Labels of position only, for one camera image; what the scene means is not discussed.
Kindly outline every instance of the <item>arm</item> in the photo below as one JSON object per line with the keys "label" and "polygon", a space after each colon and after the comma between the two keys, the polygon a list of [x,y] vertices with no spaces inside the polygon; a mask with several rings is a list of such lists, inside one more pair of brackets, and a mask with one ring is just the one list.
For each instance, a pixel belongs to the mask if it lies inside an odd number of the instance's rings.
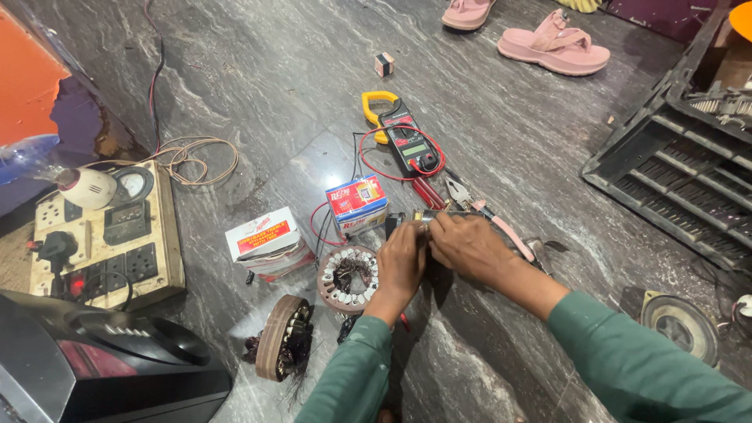
{"label": "arm", "polygon": [[618,421],[744,421],[752,394],[657,332],[539,272],[480,218],[439,215],[431,252],[548,323]]}
{"label": "arm", "polygon": [[296,423],[373,423],[387,394],[390,328],[415,296],[426,266],[420,222],[397,228],[376,253],[379,288],[332,356]]}
{"label": "arm", "polygon": [[358,319],[295,418],[296,423],[376,421],[389,382],[392,334],[373,316]]}

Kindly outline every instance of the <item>sandal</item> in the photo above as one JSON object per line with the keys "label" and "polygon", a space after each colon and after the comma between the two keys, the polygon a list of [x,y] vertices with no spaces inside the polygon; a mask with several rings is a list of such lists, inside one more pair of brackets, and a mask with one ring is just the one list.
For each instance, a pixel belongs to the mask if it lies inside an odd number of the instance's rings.
{"label": "sandal", "polygon": [[452,0],[441,21],[455,29],[471,31],[483,26],[496,0]]}
{"label": "sandal", "polygon": [[564,75],[589,75],[606,66],[611,52],[593,45],[582,29],[565,29],[568,22],[566,13],[558,9],[535,32],[507,29],[496,46],[504,56]]}

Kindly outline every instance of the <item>grey marble tile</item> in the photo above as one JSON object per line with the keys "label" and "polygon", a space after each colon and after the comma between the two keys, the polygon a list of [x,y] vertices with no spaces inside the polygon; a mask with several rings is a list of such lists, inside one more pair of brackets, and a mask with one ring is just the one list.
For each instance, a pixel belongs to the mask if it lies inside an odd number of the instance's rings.
{"label": "grey marble tile", "polygon": [[[263,314],[281,294],[321,306],[303,397],[336,349],[341,319],[317,302],[314,267],[246,286],[224,232],[288,205],[315,245],[308,219],[323,191],[351,175],[350,132],[368,128],[360,110],[366,90],[401,96],[447,152],[449,167],[518,234],[567,245],[570,252],[550,254],[562,283],[613,309],[625,288],[636,286],[681,295],[720,318],[713,284],[692,271],[696,255],[579,177],[610,132],[609,116],[622,114],[682,47],[600,12],[571,13],[570,26],[589,32],[612,56],[595,75],[564,77],[496,51],[505,29],[534,29],[556,3],[497,2],[483,28],[462,34],[441,25],[448,3],[155,0],[151,11],[167,51],[157,84],[163,138],[215,135],[240,155],[222,184],[174,185],[188,293],[143,311],[197,332],[235,375],[216,421],[292,421],[299,409],[288,409],[289,383],[258,379],[239,360],[246,316]],[[158,47],[142,3],[30,4],[111,108],[151,142],[146,95]],[[372,69],[383,51],[397,61],[387,78]],[[398,175],[386,149],[370,139],[364,147],[374,166]],[[229,162],[221,146],[199,155],[211,172]],[[196,172],[190,165],[182,170]],[[363,166],[356,173],[371,172]],[[392,211],[424,207],[410,184],[381,183]],[[445,193],[441,178],[432,184]],[[314,219],[317,227],[324,214]],[[379,229],[355,243],[375,250],[383,240]],[[721,295],[727,307],[733,294]],[[504,297],[433,266],[407,315],[412,331],[395,332],[386,401],[404,421],[609,421],[545,326]],[[722,346],[721,372],[749,388],[749,346],[736,332]]]}
{"label": "grey marble tile", "polygon": [[616,423],[608,410],[575,373],[559,401],[551,423]]}

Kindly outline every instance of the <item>speaker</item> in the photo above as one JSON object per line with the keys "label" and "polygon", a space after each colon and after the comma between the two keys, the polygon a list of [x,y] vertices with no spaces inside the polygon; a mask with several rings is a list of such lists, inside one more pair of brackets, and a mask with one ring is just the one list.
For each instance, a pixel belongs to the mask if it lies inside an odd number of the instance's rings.
{"label": "speaker", "polygon": [[718,365],[718,331],[713,321],[689,301],[674,295],[645,291],[640,323],[669,338],[676,346]]}
{"label": "speaker", "polygon": [[0,290],[11,421],[205,423],[231,389],[217,356],[179,324]]}

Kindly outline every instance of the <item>cardboard box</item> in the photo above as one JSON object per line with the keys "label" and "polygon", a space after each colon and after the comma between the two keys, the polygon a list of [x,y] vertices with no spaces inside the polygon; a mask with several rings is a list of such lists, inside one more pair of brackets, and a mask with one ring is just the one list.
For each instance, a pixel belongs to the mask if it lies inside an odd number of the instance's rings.
{"label": "cardboard box", "polygon": [[342,239],[379,227],[387,218],[389,199],[376,174],[327,190],[326,199]]}
{"label": "cardboard box", "polygon": [[225,237],[232,260],[267,282],[314,261],[289,207],[228,230]]}
{"label": "cardboard box", "polygon": [[394,72],[394,58],[388,53],[378,54],[374,68],[382,78],[389,75]]}

